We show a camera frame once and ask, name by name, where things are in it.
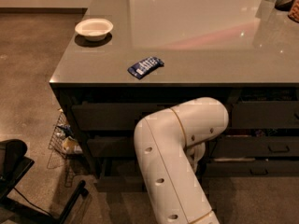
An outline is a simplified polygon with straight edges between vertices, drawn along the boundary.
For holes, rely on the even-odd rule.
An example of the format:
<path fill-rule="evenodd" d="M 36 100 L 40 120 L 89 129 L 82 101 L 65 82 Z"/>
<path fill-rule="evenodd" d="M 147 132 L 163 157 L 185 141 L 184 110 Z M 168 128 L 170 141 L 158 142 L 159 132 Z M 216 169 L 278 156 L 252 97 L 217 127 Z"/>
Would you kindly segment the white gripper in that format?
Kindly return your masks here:
<path fill-rule="evenodd" d="M 206 152 L 206 144 L 201 143 L 186 149 L 187 160 L 189 161 L 192 170 L 197 171 L 198 162 L 204 157 Z"/>

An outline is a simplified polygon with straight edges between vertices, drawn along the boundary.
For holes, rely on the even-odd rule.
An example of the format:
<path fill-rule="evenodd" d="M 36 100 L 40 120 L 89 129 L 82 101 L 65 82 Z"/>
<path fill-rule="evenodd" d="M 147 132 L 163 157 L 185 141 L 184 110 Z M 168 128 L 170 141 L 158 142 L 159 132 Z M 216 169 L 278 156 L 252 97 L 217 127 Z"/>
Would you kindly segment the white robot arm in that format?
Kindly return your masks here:
<path fill-rule="evenodd" d="M 219 136 L 228 121 L 225 106 L 205 97 L 155 112 L 137 123 L 135 153 L 159 224 L 220 224 L 186 151 Z"/>

